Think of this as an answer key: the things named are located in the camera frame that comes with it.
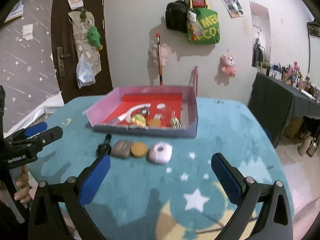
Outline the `person's left hand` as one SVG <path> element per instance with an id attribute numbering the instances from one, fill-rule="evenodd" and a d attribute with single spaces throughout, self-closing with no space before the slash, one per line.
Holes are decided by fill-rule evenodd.
<path id="1" fill-rule="evenodd" d="M 23 204 L 29 202 L 31 196 L 29 193 L 30 185 L 27 165 L 21 167 L 21 175 L 16 179 L 16 186 L 18 187 L 18 191 L 15 193 L 14 199 L 19 200 Z M 7 198 L 4 195 L 6 189 L 5 184 L 1 181 L 1 202 L 6 206 L 9 206 Z"/>

